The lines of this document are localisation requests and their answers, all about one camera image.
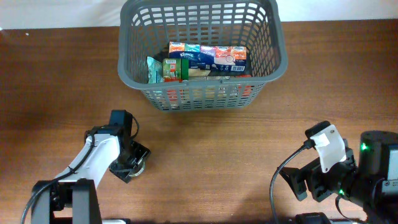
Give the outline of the silver pull-tab tin can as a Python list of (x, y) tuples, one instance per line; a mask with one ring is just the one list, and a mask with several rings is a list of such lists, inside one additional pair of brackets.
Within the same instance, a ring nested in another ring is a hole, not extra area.
[(131, 178), (137, 177), (143, 173), (145, 168), (146, 168), (146, 162), (145, 160), (141, 159), (132, 169), (132, 171), (129, 172), (128, 176)]

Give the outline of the mint green wipes packet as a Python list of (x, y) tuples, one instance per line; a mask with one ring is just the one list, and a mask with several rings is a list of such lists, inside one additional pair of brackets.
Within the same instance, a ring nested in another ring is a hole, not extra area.
[(152, 57), (147, 57), (148, 84), (163, 83), (162, 63)]

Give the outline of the green lidded jar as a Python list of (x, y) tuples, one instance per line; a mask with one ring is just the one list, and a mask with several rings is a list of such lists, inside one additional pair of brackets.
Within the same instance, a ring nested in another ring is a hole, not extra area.
[(189, 61), (183, 58), (165, 58), (162, 62), (164, 82), (182, 82), (189, 79)]

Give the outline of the orange pasta packet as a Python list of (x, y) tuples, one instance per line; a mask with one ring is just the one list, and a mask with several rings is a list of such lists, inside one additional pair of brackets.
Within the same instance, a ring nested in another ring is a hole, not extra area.
[(238, 98), (247, 100), (254, 91), (252, 85), (233, 84), (229, 81), (238, 81), (240, 78), (249, 78), (250, 75), (231, 76), (209, 76), (206, 83), (205, 93), (202, 101), (194, 101), (192, 90), (195, 85), (201, 85), (200, 82), (189, 82), (184, 80), (182, 82), (170, 82), (171, 86), (167, 86), (166, 96), (172, 104), (177, 104), (181, 101), (183, 105), (194, 104), (199, 106), (202, 104), (205, 108), (213, 106), (221, 107), (223, 104), (239, 103)]

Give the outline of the brown paper pouch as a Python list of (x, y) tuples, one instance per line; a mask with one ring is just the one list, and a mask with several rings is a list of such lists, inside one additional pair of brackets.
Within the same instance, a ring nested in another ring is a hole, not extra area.
[(193, 100), (194, 101), (202, 101), (203, 95), (205, 93), (206, 83), (209, 78), (210, 71), (209, 70), (200, 70), (197, 68), (190, 68), (188, 70), (188, 80), (189, 82), (200, 82), (201, 85), (195, 85), (192, 90)]

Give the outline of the Kleenex tissue multipack box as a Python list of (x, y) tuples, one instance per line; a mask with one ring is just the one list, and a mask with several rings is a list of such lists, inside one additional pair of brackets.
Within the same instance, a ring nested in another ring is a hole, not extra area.
[(182, 42), (169, 42), (169, 57), (187, 59), (189, 68), (222, 72), (243, 72), (248, 59), (246, 47)]

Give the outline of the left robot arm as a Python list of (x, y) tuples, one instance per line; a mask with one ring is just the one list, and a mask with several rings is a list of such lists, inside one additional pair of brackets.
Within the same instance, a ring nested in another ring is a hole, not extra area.
[(52, 180), (32, 188), (20, 219), (25, 223), (130, 223), (128, 218), (102, 218), (97, 188), (107, 171), (124, 183), (141, 175), (151, 151), (135, 141), (137, 119), (126, 110), (113, 110), (109, 123), (85, 133), (82, 150)]

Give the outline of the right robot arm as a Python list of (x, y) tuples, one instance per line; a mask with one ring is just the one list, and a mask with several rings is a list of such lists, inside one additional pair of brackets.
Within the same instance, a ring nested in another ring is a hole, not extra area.
[(304, 167), (284, 167), (280, 172), (297, 200), (322, 202), (335, 194), (361, 207), (368, 223), (397, 223), (397, 133), (365, 131), (361, 134), (359, 161), (346, 148), (346, 160), (323, 173), (320, 160)]

